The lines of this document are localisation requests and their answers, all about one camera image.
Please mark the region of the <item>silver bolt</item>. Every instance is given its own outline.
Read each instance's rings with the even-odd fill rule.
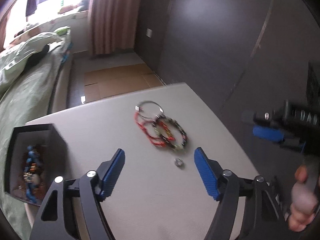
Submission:
[[[256,180],[257,180],[257,182],[264,182],[264,177],[257,176]]]
[[[224,170],[222,174],[223,174],[224,176],[227,176],[227,177],[229,177],[229,176],[231,176],[231,174],[232,174],[232,171],[229,171],[229,170]]]
[[[96,176],[96,172],[95,171],[89,171],[88,173],[87,173],[87,176],[89,177],[89,178],[92,178],[92,177],[94,177],[94,176]]]
[[[60,183],[60,182],[62,182],[63,181],[63,177],[61,177],[61,176],[58,176],[58,177],[56,177],[55,179],[54,179],[54,182],[55,183]]]
[[[174,164],[177,167],[181,167],[183,165],[183,161],[181,159],[177,158],[177,159],[174,159]]]

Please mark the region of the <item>flattened cardboard box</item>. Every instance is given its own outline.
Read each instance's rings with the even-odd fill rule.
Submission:
[[[146,64],[88,72],[84,84],[86,103],[163,85]]]

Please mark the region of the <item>table top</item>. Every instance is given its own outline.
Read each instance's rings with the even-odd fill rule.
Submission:
[[[144,100],[159,103],[183,127],[189,139],[184,151],[150,144],[133,118],[135,105]],[[227,128],[185,83],[88,103],[27,125],[41,123],[54,123],[67,142],[70,178],[95,170],[118,148],[125,151],[125,165],[113,193],[101,203],[116,239],[204,239],[218,202],[208,196],[194,164],[197,147],[239,177],[258,175]],[[183,169],[174,165],[175,158],[183,160]],[[231,238],[240,232],[243,211],[242,197]],[[83,222],[79,213],[77,219]]]

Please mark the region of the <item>light switch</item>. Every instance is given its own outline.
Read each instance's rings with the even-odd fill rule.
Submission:
[[[151,38],[151,35],[152,35],[152,30],[147,29],[147,36],[148,36],[149,38]]]

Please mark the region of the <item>human hand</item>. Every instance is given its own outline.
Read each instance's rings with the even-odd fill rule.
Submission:
[[[305,182],[308,177],[306,166],[304,166],[304,165],[300,166],[297,169],[294,176],[295,176],[296,180],[298,181],[297,183]],[[314,202],[315,196],[311,196],[311,198],[312,199],[310,201]],[[313,219],[315,218],[315,214],[313,212],[311,214],[301,212],[299,210],[299,207],[297,207],[293,203],[290,206],[290,210],[291,210],[291,215],[288,218],[288,224],[289,224],[290,230],[295,231],[295,232],[303,231],[306,228],[306,226],[308,224],[310,224],[313,221]]]

